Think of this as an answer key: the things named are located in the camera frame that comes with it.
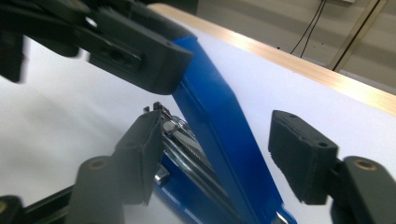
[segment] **wooden table edge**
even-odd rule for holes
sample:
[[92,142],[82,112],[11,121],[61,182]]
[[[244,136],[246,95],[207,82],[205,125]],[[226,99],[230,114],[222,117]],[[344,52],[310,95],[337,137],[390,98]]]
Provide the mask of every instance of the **wooden table edge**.
[[272,63],[276,63],[301,76],[308,77],[322,85],[332,88],[353,99],[396,116],[396,96],[381,91],[355,79],[345,77],[329,69],[290,55],[279,49],[269,47],[257,40],[240,35],[212,22],[169,7],[165,4],[153,4],[150,9],[166,17],[184,22],[190,27],[214,36],[237,48],[246,50]]

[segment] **screw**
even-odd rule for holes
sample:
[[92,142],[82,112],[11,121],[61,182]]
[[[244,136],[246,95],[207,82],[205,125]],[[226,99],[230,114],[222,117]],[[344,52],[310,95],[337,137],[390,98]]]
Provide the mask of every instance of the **screw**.
[[92,161],[89,165],[91,170],[99,170],[105,167],[107,162],[105,160]]
[[367,170],[367,171],[376,170],[376,165],[370,163],[369,161],[355,160],[353,162],[357,167],[361,168],[362,170]]
[[7,203],[4,201],[0,201],[0,214],[2,214],[7,209]]

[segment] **white wall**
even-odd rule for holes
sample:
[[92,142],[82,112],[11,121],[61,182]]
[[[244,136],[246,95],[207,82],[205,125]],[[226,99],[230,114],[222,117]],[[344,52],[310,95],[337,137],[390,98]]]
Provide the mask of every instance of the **white wall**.
[[[376,0],[356,0],[351,5],[334,1],[326,3],[303,56],[330,69],[356,23]],[[291,52],[319,4],[319,0],[200,0],[198,16]],[[360,42],[337,72],[342,70],[342,74],[392,92],[396,88],[396,2],[388,1],[371,17],[375,18],[373,24],[366,25],[366,35],[354,40]],[[300,57],[305,40],[294,55]]]

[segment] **blue metal part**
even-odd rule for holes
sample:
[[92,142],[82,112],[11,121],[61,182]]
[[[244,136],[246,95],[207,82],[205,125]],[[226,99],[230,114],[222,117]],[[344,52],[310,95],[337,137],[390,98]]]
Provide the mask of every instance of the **blue metal part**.
[[[233,91],[196,37],[174,42],[194,56],[173,96],[242,222],[271,223],[279,214],[285,215],[282,199]],[[287,220],[295,223],[292,217]]]
[[168,157],[163,166],[170,173],[169,179],[156,185],[160,198],[187,223],[235,223],[227,213],[204,194]]

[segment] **black cable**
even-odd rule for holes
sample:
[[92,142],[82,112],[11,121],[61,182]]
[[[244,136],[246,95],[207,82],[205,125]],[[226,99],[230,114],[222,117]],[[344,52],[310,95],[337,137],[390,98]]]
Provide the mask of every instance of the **black cable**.
[[323,8],[324,8],[324,6],[326,5],[327,0],[322,0],[322,2],[323,2],[322,8],[320,9],[320,12],[319,12],[319,14],[318,14],[318,18],[317,18],[317,20],[315,21],[314,26],[313,26],[312,29],[311,29],[311,32],[309,32],[308,38],[306,39],[305,46],[304,46],[303,52],[301,52],[300,58],[303,58],[303,54],[304,54],[304,52],[305,52],[306,46],[308,46],[309,38],[311,37],[312,32],[314,31],[315,26],[316,26],[317,23],[318,23],[318,20],[319,20],[319,18],[320,18],[321,12],[323,11]]
[[314,19],[317,17],[317,15],[318,15],[318,13],[319,13],[319,11],[320,11],[320,8],[322,7],[322,4],[324,4],[324,1],[323,1],[323,0],[320,2],[319,7],[318,7],[318,9],[317,9],[317,12],[315,13],[314,18],[312,18],[311,22],[309,22],[308,27],[306,27],[305,32],[303,33],[303,35],[301,36],[300,40],[298,41],[298,43],[296,44],[296,46],[294,47],[294,49],[291,51],[290,54],[292,54],[292,53],[294,52],[294,50],[297,49],[297,47],[299,46],[300,42],[303,40],[303,38],[304,38],[306,32],[309,30],[309,27],[311,27],[312,22],[314,22]]

